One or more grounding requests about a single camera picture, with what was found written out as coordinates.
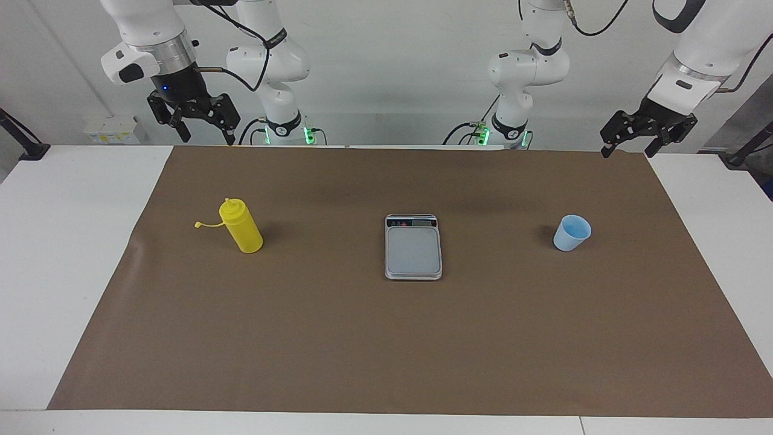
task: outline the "white tabletop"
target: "white tabletop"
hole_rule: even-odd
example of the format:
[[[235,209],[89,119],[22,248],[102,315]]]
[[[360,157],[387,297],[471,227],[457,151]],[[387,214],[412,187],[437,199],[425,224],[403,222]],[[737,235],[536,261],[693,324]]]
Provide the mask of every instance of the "white tabletop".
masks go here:
[[[171,149],[54,147],[0,184],[0,433],[773,433],[773,419],[43,411]],[[773,373],[773,203],[715,156],[650,162]]]

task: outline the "yellow lid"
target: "yellow lid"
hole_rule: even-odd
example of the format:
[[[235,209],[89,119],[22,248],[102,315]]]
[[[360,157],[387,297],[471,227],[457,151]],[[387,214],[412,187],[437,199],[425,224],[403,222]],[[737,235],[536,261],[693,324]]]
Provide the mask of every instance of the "yellow lid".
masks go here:
[[[248,214],[247,205],[242,200],[226,198],[226,202],[220,206],[220,217],[226,225],[238,225]]]

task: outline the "white wall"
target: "white wall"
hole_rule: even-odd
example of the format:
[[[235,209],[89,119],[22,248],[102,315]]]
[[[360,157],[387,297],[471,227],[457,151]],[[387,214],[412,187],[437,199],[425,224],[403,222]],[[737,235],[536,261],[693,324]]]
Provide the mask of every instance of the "white wall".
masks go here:
[[[597,29],[620,0],[574,3],[581,25]],[[301,108],[334,143],[439,143],[454,125],[480,118],[496,96],[486,77],[489,58],[528,47],[516,0],[281,0],[280,10],[285,27],[312,57],[311,76],[292,86]],[[203,8],[179,11],[191,37],[202,42],[202,66],[222,65],[228,48],[249,41]],[[82,117],[109,109],[137,115],[155,143],[179,142],[146,106],[149,80],[118,87],[102,73],[100,57],[119,38],[98,0],[3,0],[0,19],[0,105],[45,140],[81,143]],[[534,148],[599,149],[598,130],[616,110],[638,107],[677,38],[657,25],[649,0],[631,2],[602,36],[585,38],[567,25],[570,76],[532,91]],[[704,104],[692,135],[669,148],[697,150],[772,70],[770,49],[741,91]],[[212,94],[231,95],[245,121],[262,115],[257,99],[234,80],[207,75],[207,81]],[[203,122],[190,121],[189,127],[193,142],[222,143]],[[623,148],[641,150],[647,143],[640,139]]]

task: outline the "digital scale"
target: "digital scale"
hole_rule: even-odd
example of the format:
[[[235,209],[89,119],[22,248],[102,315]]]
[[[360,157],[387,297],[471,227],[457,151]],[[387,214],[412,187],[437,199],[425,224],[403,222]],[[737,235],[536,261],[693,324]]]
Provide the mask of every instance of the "digital scale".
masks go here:
[[[438,218],[390,214],[385,220],[384,273],[400,281],[435,281],[443,275]]]

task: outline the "white table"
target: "white table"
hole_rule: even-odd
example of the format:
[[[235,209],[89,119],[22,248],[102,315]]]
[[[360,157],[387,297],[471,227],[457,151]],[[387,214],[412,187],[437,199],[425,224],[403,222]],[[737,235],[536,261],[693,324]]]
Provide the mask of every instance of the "white table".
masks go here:
[[[44,411],[171,149],[54,147],[0,184],[0,433],[773,433],[773,419]],[[773,373],[773,203],[715,156],[650,162]]]

